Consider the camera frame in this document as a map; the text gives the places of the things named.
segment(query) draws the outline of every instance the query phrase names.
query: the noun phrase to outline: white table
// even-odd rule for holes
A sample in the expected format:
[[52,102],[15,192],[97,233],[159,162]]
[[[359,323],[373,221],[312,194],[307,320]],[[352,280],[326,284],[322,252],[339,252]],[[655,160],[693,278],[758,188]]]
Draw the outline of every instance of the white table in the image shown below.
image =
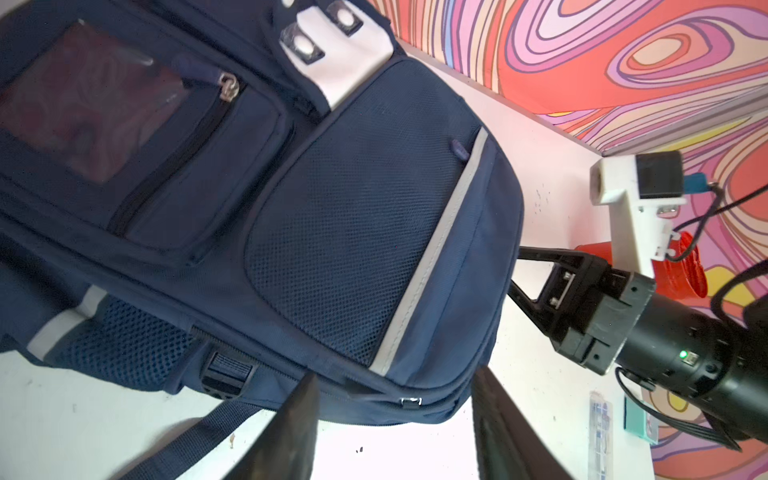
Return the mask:
[[[522,243],[574,247],[608,239],[607,211],[588,199],[588,169],[598,156],[442,72],[498,138],[525,195]],[[520,262],[515,280],[541,288],[548,268]],[[612,375],[600,377],[556,354],[508,300],[491,368],[561,464],[587,478],[589,393],[623,414]],[[0,480],[117,478],[217,401],[185,389],[178,396],[133,392],[65,371],[40,369],[16,353],[0,355]],[[182,478],[221,478],[272,413],[245,422]],[[614,427],[614,478],[654,478],[647,443]],[[314,479],[477,478],[472,406],[441,425],[355,427],[321,422]]]

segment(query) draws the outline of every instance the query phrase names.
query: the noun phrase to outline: purple zipper pull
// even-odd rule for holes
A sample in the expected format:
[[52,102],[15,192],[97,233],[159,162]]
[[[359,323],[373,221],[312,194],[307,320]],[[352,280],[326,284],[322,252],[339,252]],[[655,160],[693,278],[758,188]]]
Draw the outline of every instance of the purple zipper pull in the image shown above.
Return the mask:
[[182,78],[220,86],[219,98],[226,102],[231,102],[240,93],[240,82],[237,77],[215,65],[198,60],[188,53],[176,55],[171,60],[170,67]]

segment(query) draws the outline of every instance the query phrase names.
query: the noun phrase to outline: blue connector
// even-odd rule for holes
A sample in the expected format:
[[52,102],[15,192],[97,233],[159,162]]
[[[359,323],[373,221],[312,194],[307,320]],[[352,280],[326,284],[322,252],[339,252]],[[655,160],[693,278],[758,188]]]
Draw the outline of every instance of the blue connector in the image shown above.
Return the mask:
[[703,194],[708,191],[710,191],[710,186],[707,182],[707,175],[698,173],[683,177],[683,193]]

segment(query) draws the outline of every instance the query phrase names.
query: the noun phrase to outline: red cup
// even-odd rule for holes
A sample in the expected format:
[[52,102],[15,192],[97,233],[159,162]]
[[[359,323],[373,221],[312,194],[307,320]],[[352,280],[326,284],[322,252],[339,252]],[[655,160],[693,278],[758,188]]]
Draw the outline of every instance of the red cup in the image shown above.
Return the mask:
[[[679,255],[688,248],[693,239],[694,237],[690,233],[683,232],[680,234],[679,240],[672,240],[670,242],[669,248]],[[591,253],[600,258],[605,258],[609,263],[613,263],[611,242],[579,245],[576,247],[576,250]],[[701,266],[699,247],[694,247],[694,251],[682,262],[674,263],[669,260],[657,262],[653,260],[653,263],[656,276],[656,293],[660,293],[672,300],[704,298],[707,296],[707,277],[704,275],[704,268]]]

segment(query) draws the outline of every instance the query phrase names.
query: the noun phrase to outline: gray reflective stripe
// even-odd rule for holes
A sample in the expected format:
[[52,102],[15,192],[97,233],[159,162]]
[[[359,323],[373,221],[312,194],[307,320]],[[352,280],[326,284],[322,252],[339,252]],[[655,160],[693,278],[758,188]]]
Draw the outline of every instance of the gray reflective stripe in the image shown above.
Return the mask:
[[59,313],[43,325],[32,340],[27,344],[27,350],[40,360],[43,360],[48,352],[56,346],[64,335],[96,315],[98,304],[107,296],[107,292],[91,285],[83,296],[83,301],[75,308],[70,308]]
[[453,190],[450,200],[448,200],[448,205],[445,206],[445,210],[442,212],[437,228],[435,228],[432,238],[429,239],[427,249],[424,251],[424,255],[422,255],[422,259],[419,261],[413,277],[411,277],[411,282],[408,284],[408,288],[406,288],[406,292],[402,296],[397,310],[395,310],[395,315],[392,317],[389,327],[387,327],[384,340],[379,347],[379,351],[376,353],[375,359],[373,359],[373,363],[369,367],[371,372],[384,376],[392,365],[392,360],[395,358],[397,348],[400,346],[402,335],[411,321],[416,305],[419,304],[419,300],[422,298],[424,285],[429,280],[429,276],[432,275],[435,262],[440,257],[442,247],[445,245],[445,238],[450,233],[451,227],[453,227],[453,223],[456,220],[458,209],[464,202],[464,197],[467,195],[472,179],[475,178],[478,165],[480,165],[482,150],[487,139],[488,132],[481,128],[475,139],[475,144],[472,146],[472,155],[469,156],[469,161],[464,167],[462,176],[458,179],[456,188]]

